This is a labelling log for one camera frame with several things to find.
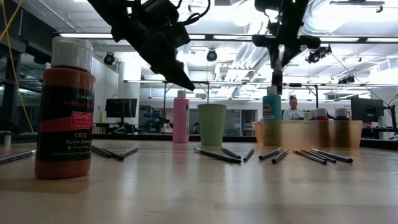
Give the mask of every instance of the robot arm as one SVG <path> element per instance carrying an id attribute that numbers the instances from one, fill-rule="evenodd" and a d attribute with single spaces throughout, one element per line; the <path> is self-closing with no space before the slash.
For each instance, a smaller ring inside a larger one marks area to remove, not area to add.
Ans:
<path id="1" fill-rule="evenodd" d="M 273 37 L 254 35 L 252 41 L 258 47 L 267 47 L 271 59 L 272 85 L 277 87 L 278 94 L 282 94 L 282 69 L 297 54 L 301 52 L 301 45 L 307 45 L 310 49 L 320 46 L 320 39 L 308 35 L 298 36 L 299 29 L 303 26 L 303 16 L 307 8 L 308 0 L 255 0 L 258 11 L 266 9 L 279 12 L 277 22 L 268 22 L 268 30 Z M 285 46 L 282 56 L 279 56 L 279 45 Z"/>
<path id="2" fill-rule="evenodd" d="M 139 55 L 151 65 L 151 70 L 162 74 L 167 81 L 194 90 L 183 71 L 183 63 L 176 60 L 176 48 L 190 42 L 186 25 L 196 22 L 202 14 L 192 14 L 187 21 L 178 22 L 179 6 L 169 0 L 88 0 L 97 13 L 112 27 L 116 42 L 128 41 Z"/>

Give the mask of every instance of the orange container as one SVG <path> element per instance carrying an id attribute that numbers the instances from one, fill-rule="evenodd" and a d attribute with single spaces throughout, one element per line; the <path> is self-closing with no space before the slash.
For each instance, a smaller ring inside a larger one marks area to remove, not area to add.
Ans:
<path id="1" fill-rule="evenodd" d="M 362 121 L 260 121 L 255 124 L 255 129 L 257 143 L 264 146 L 274 146 L 275 133 L 281 133 L 279 146 L 290 149 L 359 148 L 362 126 Z"/>

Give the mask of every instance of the pink paint bottle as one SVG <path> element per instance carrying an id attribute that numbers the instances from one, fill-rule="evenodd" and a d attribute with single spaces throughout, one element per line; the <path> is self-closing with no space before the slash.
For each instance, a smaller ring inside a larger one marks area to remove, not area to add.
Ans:
<path id="1" fill-rule="evenodd" d="M 173 115 L 173 142 L 189 142 L 189 100 L 185 97 L 183 90 L 178 91 L 177 98 L 174 99 Z"/>

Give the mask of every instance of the red label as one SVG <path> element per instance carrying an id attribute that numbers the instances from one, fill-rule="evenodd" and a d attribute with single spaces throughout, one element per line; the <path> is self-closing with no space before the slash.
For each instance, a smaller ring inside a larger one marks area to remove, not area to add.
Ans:
<path id="1" fill-rule="evenodd" d="M 72 111 L 72 117 L 70 121 L 70 128 L 89 129 L 91 123 L 91 114 Z"/>

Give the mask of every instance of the paint bottle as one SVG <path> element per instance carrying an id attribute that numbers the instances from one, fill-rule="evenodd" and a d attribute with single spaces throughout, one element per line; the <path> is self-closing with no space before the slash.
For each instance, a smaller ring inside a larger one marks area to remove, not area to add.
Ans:
<path id="1" fill-rule="evenodd" d="M 311 119 L 310 120 L 314 120 L 315 119 L 315 110 L 311 110 Z"/>
<path id="2" fill-rule="evenodd" d="M 350 147 L 350 125 L 347 108 L 335 110 L 335 146 Z"/>
<path id="3" fill-rule="evenodd" d="M 174 99 L 173 114 L 173 142 L 189 142 L 189 100 L 186 99 L 186 93 L 183 90 L 177 92 Z"/>
<path id="4" fill-rule="evenodd" d="M 94 82 L 93 47 L 55 37 L 51 68 L 44 71 L 35 175 L 66 179 L 90 170 Z"/>
<path id="5" fill-rule="evenodd" d="M 277 95 L 276 86 L 267 87 L 267 96 L 262 98 L 262 119 L 264 130 L 263 145 L 280 146 L 282 144 L 282 100 Z"/>
<path id="6" fill-rule="evenodd" d="M 336 108 L 335 109 L 335 121 L 348 121 L 348 110 L 347 108 Z"/>
<path id="7" fill-rule="evenodd" d="M 329 118 L 328 111 L 324 108 L 315 110 L 315 129 L 318 133 L 317 146 L 329 147 L 330 146 L 330 132 L 329 132 Z"/>
<path id="8" fill-rule="evenodd" d="M 304 120 L 306 120 L 306 121 L 311 120 L 311 112 L 305 112 L 304 113 Z"/>
<path id="9" fill-rule="evenodd" d="M 276 86 L 267 87 L 267 95 L 262 98 L 262 119 L 264 121 L 282 120 L 282 100 L 277 95 Z"/>

